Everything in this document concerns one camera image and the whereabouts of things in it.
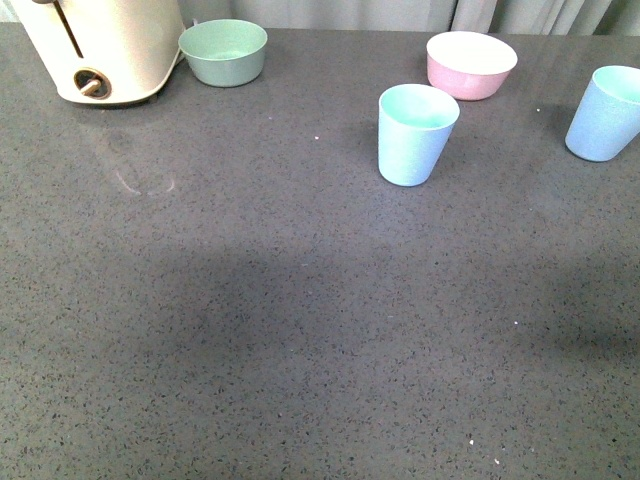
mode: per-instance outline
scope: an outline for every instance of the cream appliance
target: cream appliance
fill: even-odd
[[[12,0],[58,93],[89,104],[144,100],[180,59],[177,0]]]

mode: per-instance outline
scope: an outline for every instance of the quartz countertop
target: quartz countertop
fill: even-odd
[[[639,478],[640,143],[564,136],[640,40],[500,36],[402,188],[378,98],[432,34],[268,33],[96,108],[0,25],[0,478]]]

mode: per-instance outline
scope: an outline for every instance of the pink bowl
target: pink bowl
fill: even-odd
[[[482,33],[445,32],[427,42],[429,83],[458,100],[490,97],[516,63],[513,48]]]

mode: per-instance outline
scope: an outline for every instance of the blue cup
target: blue cup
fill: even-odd
[[[640,133],[640,70],[624,66],[593,72],[565,143],[578,157],[606,162]]]
[[[420,185],[435,167],[460,107],[448,93],[419,84],[389,88],[378,106],[380,173],[396,185]]]

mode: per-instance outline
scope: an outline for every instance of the gray curtain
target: gray curtain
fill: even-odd
[[[640,35],[640,0],[179,0],[185,23],[242,18],[264,27],[534,35]],[[0,0],[0,21],[18,21]]]

